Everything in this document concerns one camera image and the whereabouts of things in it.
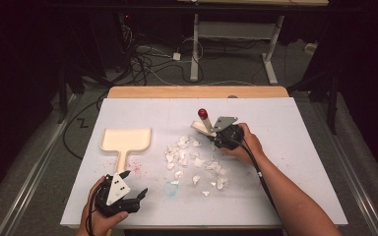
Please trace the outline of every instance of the person's right hand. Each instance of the person's right hand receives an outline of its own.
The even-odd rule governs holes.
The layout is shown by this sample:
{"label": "person's right hand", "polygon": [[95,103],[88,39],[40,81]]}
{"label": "person's right hand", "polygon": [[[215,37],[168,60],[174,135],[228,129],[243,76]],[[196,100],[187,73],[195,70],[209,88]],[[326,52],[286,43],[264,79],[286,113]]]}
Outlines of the person's right hand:
{"label": "person's right hand", "polygon": [[[250,132],[250,129],[248,128],[246,123],[239,123],[238,126],[244,131],[244,141],[242,143],[247,148],[251,149],[251,152],[253,153],[256,160],[259,161],[261,157],[265,156],[259,139],[257,138],[256,135]],[[233,150],[223,147],[221,148],[221,150],[223,151],[223,153],[227,155],[235,156],[241,161],[247,162],[249,164],[253,164],[250,156],[242,147],[236,147]]]}

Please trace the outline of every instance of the white tag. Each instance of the white tag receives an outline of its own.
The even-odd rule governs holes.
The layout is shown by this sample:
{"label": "white tag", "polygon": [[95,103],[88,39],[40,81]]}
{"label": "white tag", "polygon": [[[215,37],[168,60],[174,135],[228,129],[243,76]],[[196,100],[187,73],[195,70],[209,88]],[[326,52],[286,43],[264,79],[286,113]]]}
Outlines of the white tag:
{"label": "white tag", "polygon": [[112,205],[113,203],[130,193],[130,191],[130,187],[128,187],[128,185],[124,182],[121,176],[119,176],[118,173],[115,173],[112,178],[112,183],[109,189],[106,205]]}

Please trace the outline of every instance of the person's left hand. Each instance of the person's left hand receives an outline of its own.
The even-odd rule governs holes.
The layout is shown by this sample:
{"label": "person's left hand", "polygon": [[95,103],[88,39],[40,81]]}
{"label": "person's left hand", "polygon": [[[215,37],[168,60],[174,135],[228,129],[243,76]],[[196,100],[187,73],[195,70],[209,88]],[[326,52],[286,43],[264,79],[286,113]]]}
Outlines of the person's left hand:
{"label": "person's left hand", "polygon": [[[81,226],[79,227],[78,236],[86,235],[88,236],[89,233],[87,231],[87,218],[89,214],[89,207],[91,203],[91,197],[94,190],[97,188],[99,184],[101,184],[104,180],[105,176],[102,176],[91,188],[91,191],[88,196],[88,202],[85,204],[84,210],[82,211],[82,219],[81,219]],[[106,235],[107,231],[124,220],[128,216],[127,211],[121,211],[117,214],[114,214],[110,217],[103,216],[99,211],[95,210],[95,204],[92,206],[92,229],[94,236],[104,236]]]}

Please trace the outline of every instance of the blue stain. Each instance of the blue stain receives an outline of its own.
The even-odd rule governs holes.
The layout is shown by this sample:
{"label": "blue stain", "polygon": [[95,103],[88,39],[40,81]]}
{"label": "blue stain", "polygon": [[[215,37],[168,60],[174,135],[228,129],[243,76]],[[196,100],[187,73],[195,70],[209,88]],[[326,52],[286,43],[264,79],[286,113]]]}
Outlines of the blue stain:
{"label": "blue stain", "polygon": [[176,196],[179,185],[173,185],[170,182],[167,182],[163,185],[163,192],[169,197],[174,198]]}

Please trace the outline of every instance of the white table surface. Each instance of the white table surface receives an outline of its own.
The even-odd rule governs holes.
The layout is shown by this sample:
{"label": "white table surface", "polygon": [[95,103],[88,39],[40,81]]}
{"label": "white table surface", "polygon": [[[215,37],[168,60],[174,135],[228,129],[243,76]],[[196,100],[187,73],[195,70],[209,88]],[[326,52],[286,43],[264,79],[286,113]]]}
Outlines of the white table surface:
{"label": "white table surface", "polygon": [[[135,198],[149,188],[137,213],[121,222],[121,228],[276,228],[281,223],[250,165],[213,150],[209,140],[190,128],[200,121],[197,112],[205,108],[214,124],[218,116],[235,116],[245,122],[262,142],[269,159],[305,193],[313,198],[337,225],[347,219],[313,146],[293,98],[107,98],[100,109],[85,157],[78,172],[60,224],[78,227],[83,206],[95,181],[113,174],[117,156],[99,148],[104,129],[151,128],[150,147],[128,156],[125,182]],[[166,168],[164,152],[183,136],[193,137],[196,151],[206,163],[201,167],[188,158],[187,166]],[[217,177],[205,167],[217,160],[227,186],[211,185]],[[173,185],[174,173],[183,170]],[[197,185],[194,175],[200,175]],[[209,191],[208,197],[203,191]]]}

